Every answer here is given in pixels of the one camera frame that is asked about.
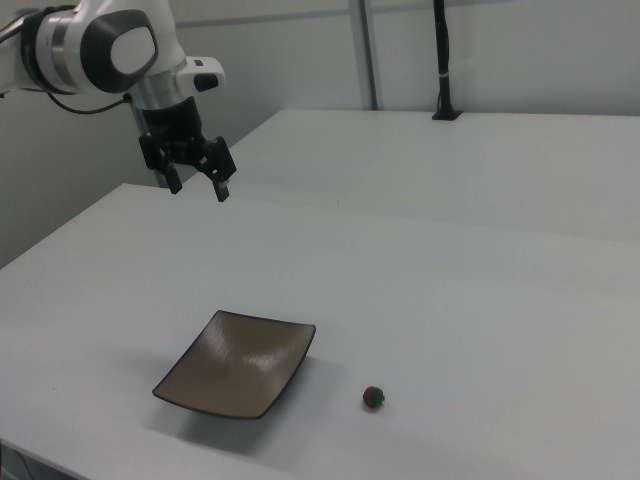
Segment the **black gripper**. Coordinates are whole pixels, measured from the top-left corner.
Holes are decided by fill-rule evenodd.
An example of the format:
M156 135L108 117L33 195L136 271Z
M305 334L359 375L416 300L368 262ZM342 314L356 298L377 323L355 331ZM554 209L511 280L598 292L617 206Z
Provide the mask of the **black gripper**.
M219 202L229 197L228 183L236 165L225 139L202 134L202 121L193 97L169 108L134 107L140 127L139 145L149 170L159 173L172 194L182 189L175 163L198 166L212 183Z

